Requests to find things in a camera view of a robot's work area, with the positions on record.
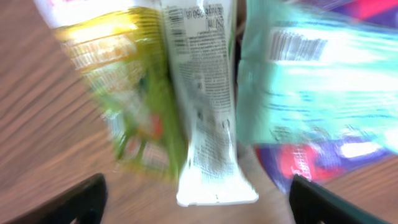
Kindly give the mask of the teal snack packet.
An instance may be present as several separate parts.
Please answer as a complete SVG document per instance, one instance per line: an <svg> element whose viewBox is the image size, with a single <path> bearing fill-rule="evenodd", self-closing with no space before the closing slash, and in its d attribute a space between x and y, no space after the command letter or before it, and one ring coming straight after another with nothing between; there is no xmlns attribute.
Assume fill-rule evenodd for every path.
<svg viewBox="0 0 398 224"><path fill-rule="evenodd" d="M248 1L237 136L397 150L396 1Z"/></svg>

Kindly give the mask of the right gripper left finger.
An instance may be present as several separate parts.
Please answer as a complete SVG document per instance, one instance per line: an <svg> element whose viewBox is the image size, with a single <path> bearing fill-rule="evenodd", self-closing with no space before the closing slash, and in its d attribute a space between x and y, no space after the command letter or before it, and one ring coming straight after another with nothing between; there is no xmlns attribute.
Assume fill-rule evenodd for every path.
<svg viewBox="0 0 398 224"><path fill-rule="evenodd" d="M105 176L97 173L9 224L100 224L108 199Z"/></svg>

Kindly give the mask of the white tube gold cap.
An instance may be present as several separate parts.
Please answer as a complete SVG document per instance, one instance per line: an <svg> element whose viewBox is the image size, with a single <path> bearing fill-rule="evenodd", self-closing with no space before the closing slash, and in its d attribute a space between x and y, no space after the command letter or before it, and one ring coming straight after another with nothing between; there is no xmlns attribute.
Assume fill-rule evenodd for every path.
<svg viewBox="0 0 398 224"><path fill-rule="evenodd" d="M161 3L170 70L188 137L177 202L254 203L258 194L237 158L234 46L236 2Z"/></svg>

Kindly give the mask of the green juice carton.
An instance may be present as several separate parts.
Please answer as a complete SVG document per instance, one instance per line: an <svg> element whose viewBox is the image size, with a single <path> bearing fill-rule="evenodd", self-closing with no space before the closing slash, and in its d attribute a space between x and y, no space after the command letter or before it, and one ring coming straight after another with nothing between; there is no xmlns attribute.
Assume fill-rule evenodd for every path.
<svg viewBox="0 0 398 224"><path fill-rule="evenodd" d="M99 104L116 160L177 180L187 158L159 1L35 0Z"/></svg>

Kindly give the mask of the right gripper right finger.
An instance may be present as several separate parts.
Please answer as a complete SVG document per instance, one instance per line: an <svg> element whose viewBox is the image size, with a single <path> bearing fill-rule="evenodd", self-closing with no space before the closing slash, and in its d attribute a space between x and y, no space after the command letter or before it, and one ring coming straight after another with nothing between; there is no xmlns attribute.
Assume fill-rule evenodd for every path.
<svg viewBox="0 0 398 224"><path fill-rule="evenodd" d="M387 223L300 175L295 175L293 178L289 192L289 204L295 223Z"/></svg>

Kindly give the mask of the purple snack package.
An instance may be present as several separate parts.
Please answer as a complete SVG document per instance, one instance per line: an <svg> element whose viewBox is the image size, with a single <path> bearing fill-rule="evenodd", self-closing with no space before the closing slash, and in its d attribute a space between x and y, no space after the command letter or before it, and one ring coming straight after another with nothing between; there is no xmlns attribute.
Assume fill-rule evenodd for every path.
<svg viewBox="0 0 398 224"><path fill-rule="evenodd" d="M323 182L397 151L397 32L264 2L253 143L273 182Z"/></svg>

